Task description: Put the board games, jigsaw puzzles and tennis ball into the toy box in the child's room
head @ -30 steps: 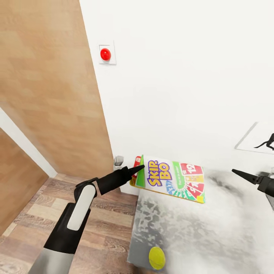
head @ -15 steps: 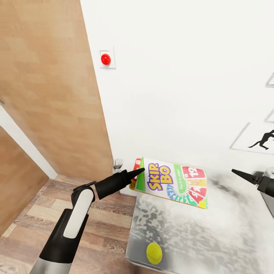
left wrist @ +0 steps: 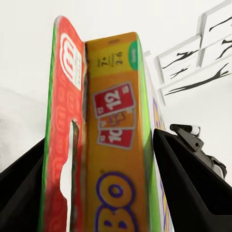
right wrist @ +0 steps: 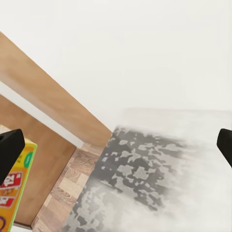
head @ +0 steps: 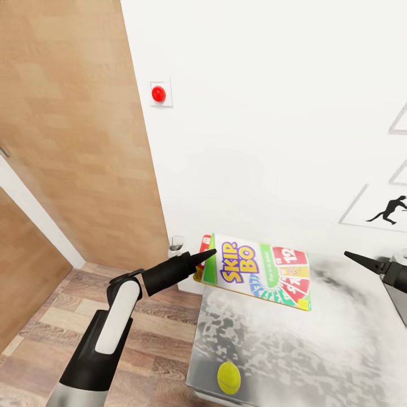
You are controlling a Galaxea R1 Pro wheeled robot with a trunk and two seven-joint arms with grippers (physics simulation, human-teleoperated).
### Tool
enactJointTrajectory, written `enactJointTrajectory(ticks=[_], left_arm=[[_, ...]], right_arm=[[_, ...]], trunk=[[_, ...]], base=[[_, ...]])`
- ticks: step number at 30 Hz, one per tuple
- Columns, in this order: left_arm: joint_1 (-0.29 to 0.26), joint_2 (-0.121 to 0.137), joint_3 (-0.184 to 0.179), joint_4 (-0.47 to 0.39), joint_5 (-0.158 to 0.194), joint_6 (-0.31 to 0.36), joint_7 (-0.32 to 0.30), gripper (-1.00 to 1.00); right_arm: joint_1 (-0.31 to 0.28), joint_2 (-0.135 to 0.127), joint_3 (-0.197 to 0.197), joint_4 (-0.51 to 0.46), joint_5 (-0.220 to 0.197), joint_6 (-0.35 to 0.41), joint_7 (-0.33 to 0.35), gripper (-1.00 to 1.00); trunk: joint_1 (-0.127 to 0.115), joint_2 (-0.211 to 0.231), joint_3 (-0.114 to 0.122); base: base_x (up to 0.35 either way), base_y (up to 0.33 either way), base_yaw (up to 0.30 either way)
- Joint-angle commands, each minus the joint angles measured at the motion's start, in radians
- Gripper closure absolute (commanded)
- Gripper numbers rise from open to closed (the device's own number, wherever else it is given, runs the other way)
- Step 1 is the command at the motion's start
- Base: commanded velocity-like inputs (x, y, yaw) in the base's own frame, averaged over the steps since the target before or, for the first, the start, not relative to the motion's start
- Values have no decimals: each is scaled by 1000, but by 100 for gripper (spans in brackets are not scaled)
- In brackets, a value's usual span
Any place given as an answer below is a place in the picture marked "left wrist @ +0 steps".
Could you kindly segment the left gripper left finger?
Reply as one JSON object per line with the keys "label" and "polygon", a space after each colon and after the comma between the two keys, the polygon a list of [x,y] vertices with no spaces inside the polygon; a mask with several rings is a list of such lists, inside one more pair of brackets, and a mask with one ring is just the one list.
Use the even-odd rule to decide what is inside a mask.
{"label": "left gripper left finger", "polygon": [[44,140],[0,173],[0,232],[37,232]]}

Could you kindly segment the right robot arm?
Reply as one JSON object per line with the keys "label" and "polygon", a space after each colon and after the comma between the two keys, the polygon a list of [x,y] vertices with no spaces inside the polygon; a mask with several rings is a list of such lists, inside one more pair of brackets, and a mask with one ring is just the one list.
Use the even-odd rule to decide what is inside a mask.
{"label": "right robot arm", "polygon": [[218,161],[215,157],[206,155],[202,151],[204,145],[200,139],[201,127],[192,125],[171,124],[170,130],[174,131],[174,135],[180,142],[182,142],[190,151],[192,151],[198,158],[200,158],[207,166],[209,166],[216,174],[223,180],[227,175],[226,166]]}

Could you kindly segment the board game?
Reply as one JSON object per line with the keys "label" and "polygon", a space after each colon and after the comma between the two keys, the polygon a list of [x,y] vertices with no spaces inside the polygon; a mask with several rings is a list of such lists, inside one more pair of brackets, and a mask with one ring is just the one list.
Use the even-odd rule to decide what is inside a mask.
{"label": "board game", "polygon": [[153,148],[166,128],[137,32],[82,41],[55,19],[37,232],[66,232],[71,122],[69,232],[172,232]]}

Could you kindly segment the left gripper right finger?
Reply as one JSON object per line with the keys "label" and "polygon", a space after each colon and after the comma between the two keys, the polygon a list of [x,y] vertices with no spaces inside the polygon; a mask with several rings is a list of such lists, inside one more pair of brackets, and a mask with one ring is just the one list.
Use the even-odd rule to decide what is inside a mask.
{"label": "left gripper right finger", "polygon": [[232,232],[232,186],[167,131],[153,148],[174,232]]}

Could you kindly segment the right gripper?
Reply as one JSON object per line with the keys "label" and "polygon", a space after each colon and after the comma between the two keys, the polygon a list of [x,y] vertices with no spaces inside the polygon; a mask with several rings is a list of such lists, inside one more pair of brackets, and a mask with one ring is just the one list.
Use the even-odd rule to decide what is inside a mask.
{"label": "right gripper", "polygon": [[180,127],[175,126],[174,131],[177,134],[174,136],[205,163],[207,155],[202,151],[203,141],[195,138]]}

